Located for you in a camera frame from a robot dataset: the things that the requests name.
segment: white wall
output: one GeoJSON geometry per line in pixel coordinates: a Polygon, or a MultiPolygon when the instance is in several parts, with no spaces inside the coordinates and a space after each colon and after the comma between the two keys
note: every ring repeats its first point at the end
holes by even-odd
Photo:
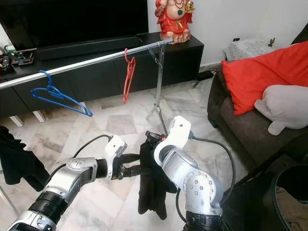
{"type": "Polygon", "coordinates": [[[7,44],[11,44],[11,41],[0,24],[0,46],[3,47],[7,44]]]}
{"type": "Polygon", "coordinates": [[[259,28],[261,38],[275,37],[275,44],[286,47],[308,23],[308,0],[271,0],[259,28]]]}
{"type": "MultiPolygon", "coordinates": [[[[205,44],[201,65],[224,59],[233,38],[276,37],[288,46],[308,23],[308,0],[194,0],[192,35],[205,44]]],[[[149,31],[159,31],[155,0],[148,0],[149,31]]]]}
{"type": "MultiPolygon", "coordinates": [[[[224,59],[223,48],[233,38],[257,35],[266,0],[194,0],[195,12],[189,28],[205,44],[201,65],[224,59]]],[[[159,31],[154,15],[155,0],[148,0],[149,30],[159,31]]]]}

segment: rack stand leg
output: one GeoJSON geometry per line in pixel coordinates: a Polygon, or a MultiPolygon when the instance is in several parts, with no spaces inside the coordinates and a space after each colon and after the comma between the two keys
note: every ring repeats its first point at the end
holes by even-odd
{"type": "Polygon", "coordinates": [[[153,109],[151,112],[147,115],[146,119],[148,120],[151,115],[156,112],[158,114],[158,117],[160,119],[160,122],[162,123],[163,129],[165,131],[165,134],[168,135],[168,131],[162,116],[162,110],[160,109],[160,98],[161,98],[161,89],[162,89],[162,80],[163,80],[163,70],[164,70],[164,59],[165,59],[165,45],[162,45],[160,47],[160,53],[159,53],[159,61],[157,61],[154,53],[149,50],[151,56],[154,58],[155,62],[158,64],[158,78],[157,78],[157,89],[156,89],[156,103],[154,104],[153,109]]]}

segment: side table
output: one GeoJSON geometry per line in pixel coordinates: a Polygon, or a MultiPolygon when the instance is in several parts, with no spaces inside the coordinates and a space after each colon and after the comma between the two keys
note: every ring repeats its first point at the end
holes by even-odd
{"type": "Polygon", "coordinates": [[[277,49],[279,49],[279,47],[276,47],[275,45],[269,47],[268,42],[252,38],[232,42],[228,47],[223,49],[223,51],[225,52],[228,61],[234,61],[244,58],[253,58],[270,53],[277,49]]]}

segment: statue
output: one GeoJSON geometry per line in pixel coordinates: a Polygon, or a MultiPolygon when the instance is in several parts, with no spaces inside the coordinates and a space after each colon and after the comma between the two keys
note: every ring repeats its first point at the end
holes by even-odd
{"type": "Polygon", "coordinates": [[[187,23],[192,23],[193,2],[189,0],[156,0],[155,15],[162,32],[160,39],[172,39],[174,44],[191,37],[187,23]]]}
{"type": "Polygon", "coordinates": [[[269,42],[270,42],[270,43],[268,44],[268,46],[269,46],[269,47],[272,47],[273,44],[274,44],[274,42],[275,42],[275,38],[270,39],[269,42]]]}

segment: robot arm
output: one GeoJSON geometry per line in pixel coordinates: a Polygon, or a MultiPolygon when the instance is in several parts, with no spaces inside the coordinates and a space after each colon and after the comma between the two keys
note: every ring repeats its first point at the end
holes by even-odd
{"type": "Polygon", "coordinates": [[[80,188],[96,178],[113,175],[113,159],[127,145],[114,136],[105,147],[105,158],[76,158],[55,172],[35,203],[7,231],[55,231],[61,215],[77,196],[80,188]]]}
{"type": "Polygon", "coordinates": [[[223,186],[215,176],[200,170],[196,161],[182,150],[190,129],[190,122],[181,116],[175,117],[168,137],[157,145],[154,158],[168,178],[185,193],[188,230],[220,230],[222,209],[219,203],[223,186]]]}
{"type": "MultiPolygon", "coordinates": [[[[220,181],[198,168],[195,160],[182,149],[190,134],[191,124],[181,116],[173,119],[168,137],[154,150],[154,159],[167,177],[186,196],[188,231],[219,231],[223,196],[220,181]]],[[[114,158],[121,156],[127,145],[114,136],[105,147],[105,158],[77,158],[59,169],[43,189],[35,203],[7,231],[55,231],[56,224],[72,203],[80,188],[96,178],[112,178],[114,158]]],[[[137,175],[140,167],[124,169],[122,177],[137,175]]]]}

